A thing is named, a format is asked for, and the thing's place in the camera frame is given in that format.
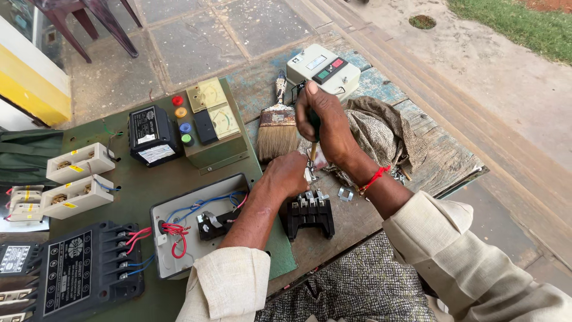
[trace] green wire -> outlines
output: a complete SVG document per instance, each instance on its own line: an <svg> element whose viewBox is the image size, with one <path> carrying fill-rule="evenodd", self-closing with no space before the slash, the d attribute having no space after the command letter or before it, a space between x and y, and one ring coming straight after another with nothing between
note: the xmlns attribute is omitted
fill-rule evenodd
<svg viewBox="0 0 572 322"><path fill-rule="evenodd" d="M113 134L123 135L123 133L112 133L112 132L109 132L109 130L107 129L107 125L105 125L105 123L104 123L104 129L105 129L105 132L107 132L107 133L109 133L109 134L112 134L112 135L113 135Z"/></svg>

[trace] cream shirt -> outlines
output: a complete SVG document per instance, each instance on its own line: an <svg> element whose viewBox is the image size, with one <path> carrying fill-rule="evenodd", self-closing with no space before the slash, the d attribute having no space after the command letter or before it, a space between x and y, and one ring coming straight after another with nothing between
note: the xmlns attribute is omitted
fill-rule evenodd
<svg viewBox="0 0 572 322"><path fill-rule="evenodd" d="M538 284L468 230L472 207L416 193L383 222L395 260L413 265L462 321L572 321L572 299ZM252 322L264 308L270 257L222 248L197 260L177 322Z"/></svg>

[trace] brush bristles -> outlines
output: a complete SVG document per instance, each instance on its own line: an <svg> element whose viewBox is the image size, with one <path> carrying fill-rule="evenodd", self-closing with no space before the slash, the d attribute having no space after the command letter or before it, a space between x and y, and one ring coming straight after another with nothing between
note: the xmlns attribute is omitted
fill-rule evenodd
<svg viewBox="0 0 572 322"><path fill-rule="evenodd" d="M258 129L258 159L270 162L298 148L295 126L269 126Z"/></svg>

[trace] plastic chair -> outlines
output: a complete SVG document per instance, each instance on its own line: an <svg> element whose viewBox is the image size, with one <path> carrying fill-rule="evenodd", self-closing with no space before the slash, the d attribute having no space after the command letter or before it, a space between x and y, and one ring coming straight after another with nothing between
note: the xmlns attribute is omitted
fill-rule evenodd
<svg viewBox="0 0 572 322"><path fill-rule="evenodd" d="M110 34L112 34L115 39L125 48L129 55L133 58L139 56L139 52L133 46L133 43L127 37L127 34L120 26L119 22L115 19L111 11L109 10L107 0L29 0L34 4L44 15L54 24L55 28L62 33L62 35L69 41L69 43L77 50L80 55L85 58L87 63L92 62L88 54L81 47L80 43L77 42L76 38L72 35L71 31L67 28L66 17L69 13L72 13L77 21L84 27L88 35L96 40L99 37L97 30L91 20L89 19L88 13L85 8L88 8L93 15L107 28ZM141 22L131 9L131 6L127 0L121 0L123 6L127 9L133 20L139 28L143 28Z"/></svg>

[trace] red button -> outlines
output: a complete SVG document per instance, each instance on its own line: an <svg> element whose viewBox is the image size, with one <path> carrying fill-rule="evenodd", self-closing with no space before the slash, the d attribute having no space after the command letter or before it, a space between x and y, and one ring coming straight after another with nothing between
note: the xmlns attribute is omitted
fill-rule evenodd
<svg viewBox="0 0 572 322"><path fill-rule="evenodd" d="M180 106L183 102L183 99L181 96L175 96L175 97L173 97L171 102L173 102L173 105L175 105L175 106Z"/></svg>
<svg viewBox="0 0 572 322"><path fill-rule="evenodd" d="M334 67L338 67L339 65L341 65L343 62L341 61L341 59L336 60L335 62L332 63L332 66Z"/></svg>

